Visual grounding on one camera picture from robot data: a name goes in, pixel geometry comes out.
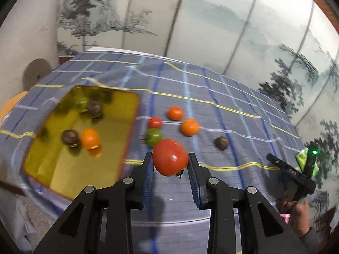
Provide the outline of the right hand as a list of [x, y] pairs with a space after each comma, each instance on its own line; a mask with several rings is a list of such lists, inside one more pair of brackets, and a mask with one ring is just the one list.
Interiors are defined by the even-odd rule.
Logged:
[[292, 230], [299, 238], [303, 237], [310, 230], [308, 200], [303, 197], [299, 201], [288, 202], [288, 199], [285, 198], [280, 206], [280, 211], [285, 213], [288, 210], [291, 210]]

